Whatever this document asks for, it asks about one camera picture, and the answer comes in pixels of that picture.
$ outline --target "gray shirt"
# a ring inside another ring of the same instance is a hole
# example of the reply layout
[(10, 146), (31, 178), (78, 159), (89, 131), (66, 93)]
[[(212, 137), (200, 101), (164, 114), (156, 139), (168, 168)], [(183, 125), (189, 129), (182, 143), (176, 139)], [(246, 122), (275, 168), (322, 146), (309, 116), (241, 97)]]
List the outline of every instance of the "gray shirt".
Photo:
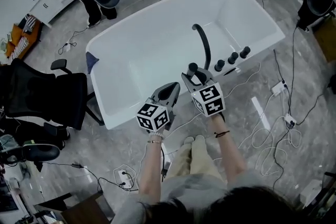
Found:
[[(262, 185), (260, 176), (254, 170), (239, 174), (235, 182), (228, 184), (228, 190), (236, 187), (253, 187)], [(206, 174), (176, 176), (165, 180), (161, 185), (161, 201), (177, 198), (187, 210), (193, 209), (195, 219), (216, 200), (223, 198), (227, 190), (224, 182), (217, 177)], [(142, 224), (144, 207), (141, 203), (152, 205), (148, 195), (130, 195), (117, 212), (112, 224)]]

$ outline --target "cardboard box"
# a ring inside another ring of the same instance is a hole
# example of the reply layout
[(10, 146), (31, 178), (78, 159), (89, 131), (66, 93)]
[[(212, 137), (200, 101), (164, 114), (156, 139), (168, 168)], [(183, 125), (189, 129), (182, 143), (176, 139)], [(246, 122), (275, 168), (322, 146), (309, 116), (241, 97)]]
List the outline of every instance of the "cardboard box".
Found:
[(326, 19), (314, 35), (327, 61), (336, 60), (336, 18), (330, 16)]

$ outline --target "sleeve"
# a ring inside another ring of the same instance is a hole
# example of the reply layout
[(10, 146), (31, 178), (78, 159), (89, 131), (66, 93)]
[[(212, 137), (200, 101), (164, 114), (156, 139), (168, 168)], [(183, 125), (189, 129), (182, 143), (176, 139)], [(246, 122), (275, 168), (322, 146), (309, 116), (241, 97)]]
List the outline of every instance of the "sleeve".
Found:
[(240, 187), (255, 187), (265, 185), (261, 176), (254, 169), (240, 173), (234, 182), (227, 184), (228, 190)]
[(112, 224), (142, 224), (144, 217), (143, 204), (153, 204), (148, 195), (130, 195), (115, 215)]

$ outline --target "black knob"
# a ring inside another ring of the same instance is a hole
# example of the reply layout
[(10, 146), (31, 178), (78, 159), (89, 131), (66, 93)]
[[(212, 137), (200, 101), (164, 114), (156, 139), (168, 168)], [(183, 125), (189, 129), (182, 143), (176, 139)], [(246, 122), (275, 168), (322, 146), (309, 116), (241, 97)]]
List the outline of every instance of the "black knob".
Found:
[(195, 75), (195, 72), (197, 70), (198, 70), (198, 65), (194, 62), (190, 63), (188, 65), (187, 76), (191, 78), (193, 75)]
[(227, 59), (227, 61), (229, 62), (230, 65), (233, 65), (236, 62), (237, 58), (238, 53), (232, 52), (231, 56), (229, 57), (229, 59)]
[(217, 72), (221, 72), (221, 70), (223, 69), (223, 66), (225, 65), (225, 61), (223, 60), (218, 60), (217, 64), (215, 65), (215, 70)]
[(240, 57), (245, 59), (247, 55), (251, 52), (251, 49), (249, 47), (245, 47), (241, 52), (240, 52)]

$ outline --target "chair armrest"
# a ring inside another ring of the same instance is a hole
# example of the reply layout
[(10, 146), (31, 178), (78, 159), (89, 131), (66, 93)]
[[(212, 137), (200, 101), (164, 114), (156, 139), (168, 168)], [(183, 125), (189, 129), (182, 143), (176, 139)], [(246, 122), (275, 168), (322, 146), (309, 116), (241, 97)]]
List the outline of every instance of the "chair armrest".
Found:
[(50, 69), (51, 70), (60, 69), (60, 70), (64, 71), (65, 73), (71, 74), (71, 71), (69, 69), (67, 69), (67, 60), (66, 59), (59, 59), (59, 60), (54, 61), (51, 64)]

